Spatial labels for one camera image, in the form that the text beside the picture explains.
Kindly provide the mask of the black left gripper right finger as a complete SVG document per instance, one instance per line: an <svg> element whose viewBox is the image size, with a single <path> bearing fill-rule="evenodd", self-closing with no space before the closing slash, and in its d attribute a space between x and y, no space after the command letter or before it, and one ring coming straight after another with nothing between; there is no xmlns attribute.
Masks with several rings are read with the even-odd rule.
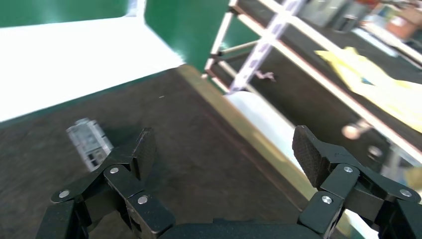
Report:
<svg viewBox="0 0 422 239"><path fill-rule="evenodd" d="M420 195L363 166L344 147L325 143L304 125L295 128L292 149L317 189L298 218L318 238L329 238L343 212L350 210L380 239L422 236Z"/></svg>

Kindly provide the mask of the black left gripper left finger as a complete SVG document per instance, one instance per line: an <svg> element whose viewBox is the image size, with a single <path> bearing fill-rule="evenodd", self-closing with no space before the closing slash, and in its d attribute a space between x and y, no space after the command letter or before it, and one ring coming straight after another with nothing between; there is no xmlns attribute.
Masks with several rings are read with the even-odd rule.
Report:
<svg viewBox="0 0 422 239"><path fill-rule="evenodd" d="M115 149L98 169L55 192L36 237L87 239L112 212L137 238L160 237L174 226L175 217L145 187L157 156L154 130L146 127L129 151Z"/></svg>

